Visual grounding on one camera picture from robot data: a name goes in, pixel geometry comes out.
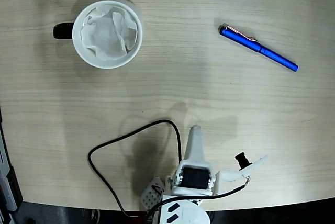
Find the floor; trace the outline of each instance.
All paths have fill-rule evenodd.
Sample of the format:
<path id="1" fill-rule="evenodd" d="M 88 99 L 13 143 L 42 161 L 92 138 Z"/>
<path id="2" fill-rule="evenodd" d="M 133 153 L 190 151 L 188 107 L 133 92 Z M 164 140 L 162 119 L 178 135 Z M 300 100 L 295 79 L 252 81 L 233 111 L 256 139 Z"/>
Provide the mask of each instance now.
<path id="1" fill-rule="evenodd" d="M 335 198 L 311 203 L 259 209 L 208 212 L 211 224 L 312 224 L 320 217 L 332 219 Z M 16 224 L 96 224 L 98 211 L 80 208 L 26 203 L 14 214 Z M 99 224 L 140 224 L 140 220 L 126 219 L 119 211 L 99 211 Z"/>

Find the pen cap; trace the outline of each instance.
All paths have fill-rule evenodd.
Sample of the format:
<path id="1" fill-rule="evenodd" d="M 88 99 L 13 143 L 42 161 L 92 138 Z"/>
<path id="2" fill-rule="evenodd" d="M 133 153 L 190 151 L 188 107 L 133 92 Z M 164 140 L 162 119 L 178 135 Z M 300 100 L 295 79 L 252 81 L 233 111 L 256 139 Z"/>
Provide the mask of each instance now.
<path id="1" fill-rule="evenodd" d="M 244 37 L 243 35 L 235 33 L 227 27 L 222 27 L 219 33 L 220 35 L 227 37 L 235 42 L 238 42 L 239 44 L 246 46 L 253 51 L 260 52 L 262 48 L 259 43 L 251 41 L 250 39 Z"/>

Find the white mug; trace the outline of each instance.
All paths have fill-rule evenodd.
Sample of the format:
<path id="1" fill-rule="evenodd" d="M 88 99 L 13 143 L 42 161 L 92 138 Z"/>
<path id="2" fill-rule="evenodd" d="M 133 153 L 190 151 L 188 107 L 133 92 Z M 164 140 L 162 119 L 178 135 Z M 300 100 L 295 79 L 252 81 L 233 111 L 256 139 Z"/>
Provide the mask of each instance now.
<path id="1" fill-rule="evenodd" d="M 115 60 L 101 60 L 96 57 L 95 53 L 83 46 L 81 39 L 81 30 L 83 28 L 85 17 L 97 6 L 114 5 L 128 11 L 133 16 L 137 24 L 137 39 L 135 46 L 122 58 Z M 125 65 L 135 57 L 139 51 L 143 40 L 143 19 L 137 7 L 126 0 L 104 0 L 92 3 L 84 8 L 77 16 L 74 23 L 61 23 L 53 28 L 53 36 L 56 39 L 72 39 L 75 50 L 78 55 L 88 64 L 100 69 L 114 69 Z"/>

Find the black mug handle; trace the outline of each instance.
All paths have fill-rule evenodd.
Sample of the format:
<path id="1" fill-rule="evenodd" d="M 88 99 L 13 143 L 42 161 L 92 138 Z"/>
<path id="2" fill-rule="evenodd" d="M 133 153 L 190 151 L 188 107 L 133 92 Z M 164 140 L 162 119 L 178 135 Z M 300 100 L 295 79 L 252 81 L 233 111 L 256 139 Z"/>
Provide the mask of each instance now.
<path id="1" fill-rule="evenodd" d="M 53 37 L 56 39 L 72 39 L 72 28 L 74 23 L 57 24 L 53 28 Z"/>

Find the blue pen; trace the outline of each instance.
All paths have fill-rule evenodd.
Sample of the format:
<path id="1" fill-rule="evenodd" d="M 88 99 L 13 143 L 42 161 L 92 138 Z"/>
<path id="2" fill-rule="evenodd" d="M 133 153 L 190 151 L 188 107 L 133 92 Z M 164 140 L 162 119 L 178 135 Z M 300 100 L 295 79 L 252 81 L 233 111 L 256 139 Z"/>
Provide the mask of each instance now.
<path id="1" fill-rule="evenodd" d="M 259 44 L 256 39 L 249 38 L 243 35 L 242 33 L 238 32 L 234 28 L 228 26 L 227 24 L 223 24 L 219 29 L 220 35 L 227 37 L 235 42 L 238 42 L 239 44 L 246 46 L 247 48 L 256 51 L 258 53 L 261 53 L 262 55 L 271 58 L 272 60 L 276 61 L 277 63 L 282 64 L 283 66 L 289 68 L 292 71 L 297 71 L 298 66 L 291 62 L 290 60 L 287 60 L 286 58 L 282 57 L 281 55 L 275 53 L 272 50 L 269 50 L 268 48 L 262 46 Z"/>

